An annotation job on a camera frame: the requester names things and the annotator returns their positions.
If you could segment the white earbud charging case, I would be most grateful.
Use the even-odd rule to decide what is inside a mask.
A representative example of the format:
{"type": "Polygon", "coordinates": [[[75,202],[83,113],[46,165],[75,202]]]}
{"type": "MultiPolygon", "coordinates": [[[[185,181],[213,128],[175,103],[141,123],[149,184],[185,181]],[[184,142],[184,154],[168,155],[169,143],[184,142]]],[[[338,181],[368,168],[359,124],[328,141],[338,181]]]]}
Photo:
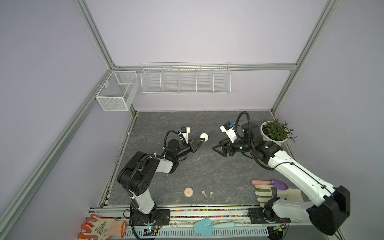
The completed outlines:
{"type": "Polygon", "coordinates": [[[208,136],[208,134],[206,134],[206,133],[202,133],[202,134],[200,135],[200,138],[201,138],[201,139],[204,139],[204,141],[207,142],[208,139],[209,139],[209,136],[208,136]]]}

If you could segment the pink earbud charging case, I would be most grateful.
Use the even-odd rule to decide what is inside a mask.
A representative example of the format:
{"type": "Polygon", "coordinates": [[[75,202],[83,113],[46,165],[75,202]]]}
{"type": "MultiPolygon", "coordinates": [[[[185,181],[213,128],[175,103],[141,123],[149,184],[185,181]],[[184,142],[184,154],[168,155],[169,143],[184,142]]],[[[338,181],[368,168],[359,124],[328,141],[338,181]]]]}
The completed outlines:
{"type": "Polygon", "coordinates": [[[190,187],[187,187],[187,188],[185,188],[185,190],[184,190],[184,195],[185,195],[187,198],[192,197],[192,196],[193,196],[193,193],[194,193],[194,191],[193,191],[193,189],[190,188],[190,187]]]}

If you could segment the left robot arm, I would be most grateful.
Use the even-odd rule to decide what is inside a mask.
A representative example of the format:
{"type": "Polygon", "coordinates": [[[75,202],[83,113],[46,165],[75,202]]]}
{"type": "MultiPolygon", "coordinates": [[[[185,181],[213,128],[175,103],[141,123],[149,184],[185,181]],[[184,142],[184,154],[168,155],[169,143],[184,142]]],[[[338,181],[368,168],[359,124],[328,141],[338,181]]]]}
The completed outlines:
{"type": "Polygon", "coordinates": [[[169,130],[164,138],[163,152],[158,155],[138,151],[119,172],[117,181],[131,199],[131,220],[153,224],[157,218],[157,205],[152,199],[149,186],[156,173],[172,174],[188,154],[197,152],[209,139],[202,133],[199,138],[189,139],[190,128],[169,130]]]}

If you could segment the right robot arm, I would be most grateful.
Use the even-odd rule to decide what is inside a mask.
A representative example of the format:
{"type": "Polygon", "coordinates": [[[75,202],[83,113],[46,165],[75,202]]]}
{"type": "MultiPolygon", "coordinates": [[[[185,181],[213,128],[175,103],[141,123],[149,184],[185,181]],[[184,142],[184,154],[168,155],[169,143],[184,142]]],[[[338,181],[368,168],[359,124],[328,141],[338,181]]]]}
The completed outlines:
{"type": "Polygon", "coordinates": [[[270,184],[270,188],[257,192],[262,207],[257,216],[267,222],[293,219],[311,223],[325,235],[336,234],[351,214],[351,194],[344,186],[335,187],[300,165],[281,146],[270,138],[272,134],[290,138],[292,130],[286,123],[268,121],[258,126],[250,121],[248,112],[241,112],[234,123],[220,127],[227,137],[213,147],[223,157],[235,153],[253,159],[268,171],[278,171],[291,181],[296,189],[281,190],[270,184]]]}

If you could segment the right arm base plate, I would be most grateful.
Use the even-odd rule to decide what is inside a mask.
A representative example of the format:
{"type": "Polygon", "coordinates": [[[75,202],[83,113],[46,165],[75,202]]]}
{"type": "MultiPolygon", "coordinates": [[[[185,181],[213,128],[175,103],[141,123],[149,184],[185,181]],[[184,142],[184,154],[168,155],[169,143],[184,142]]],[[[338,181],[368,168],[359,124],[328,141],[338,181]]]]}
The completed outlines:
{"type": "Polygon", "coordinates": [[[280,218],[272,210],[264,208],[248,208],[247,216],[252,224],[288,224],[291,223],[289,218],[280,218]]]}

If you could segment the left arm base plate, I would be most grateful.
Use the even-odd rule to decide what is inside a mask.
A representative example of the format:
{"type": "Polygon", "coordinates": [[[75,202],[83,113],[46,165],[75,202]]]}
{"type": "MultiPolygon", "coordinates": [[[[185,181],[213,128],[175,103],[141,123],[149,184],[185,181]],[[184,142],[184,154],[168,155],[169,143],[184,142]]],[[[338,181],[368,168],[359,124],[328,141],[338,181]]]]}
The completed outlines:
{"type": "Polygon", "coordinates": [[[168,226],[171,219],[170,209],[156,209],[151,211],[148,215],[141,213],[138,210],[133,210],[130,217],[129,225],[136,226],[168,226]]]}

